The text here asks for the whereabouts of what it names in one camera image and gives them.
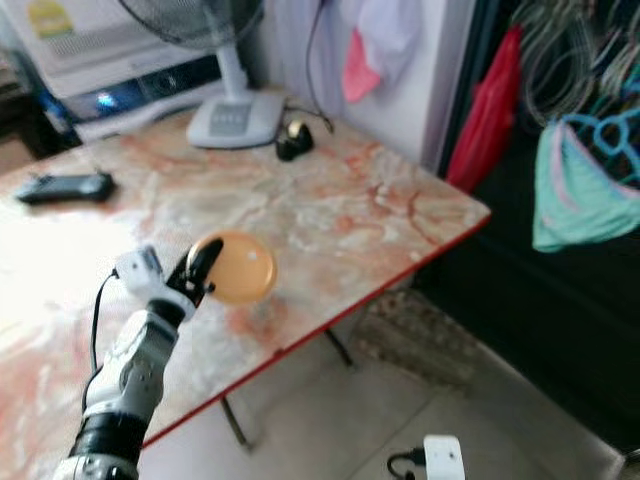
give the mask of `fan stand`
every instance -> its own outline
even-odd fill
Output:
[[[187,139],[195,147],[249,148],[270,143],[278,133],[284,97],[247,88],[233,43],[216,50],[224,92],[205,101],[191,120]]]

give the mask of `white cloth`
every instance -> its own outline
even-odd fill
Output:
[[[299,97],[311,100],[306,75],[306,49],[313,19],[321,0],[269,0],[275,19],[278,56],[283,66],[286,87]],[[335,116],[342,113],[340,68],[334,45],[330,5],[321,13],[311,50],[311,78],[318,103],[323,111]]]
[[[356,35],[349,47],[352,55],[347,56],[343,85],[358,81],[353,72],[368,67],[380,77],[381,83],[393,85],[407,66],[416,50],[422,22],[421,0],[341,0],[340,11],[345,22]],[[360,39],[364,47],[364,59],[359,59],[362,51],[357,45]]]

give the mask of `electric fan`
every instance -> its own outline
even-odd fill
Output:
[[[261,3],[247,15],[247,2],[239,0],[118,1],[162,40],[184,48],[215,50],[224,92],[200,106],[187,129],[189,143],[204,148],[247,148],[275,138],[284,97],[247,88],[235,47],[259,19]]]

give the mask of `blue light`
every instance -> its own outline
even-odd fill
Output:
[[[116,107],[116,100],[106,92],[98,94],[98,104],[101,107],[114,108]]]

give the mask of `fan base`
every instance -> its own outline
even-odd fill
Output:
[[[202,148],[250,148],[272,142],[284,97],[273,92],[247,92],[246,97],[234,101],[220,93],[205,101],[187,129],[189,143]]]

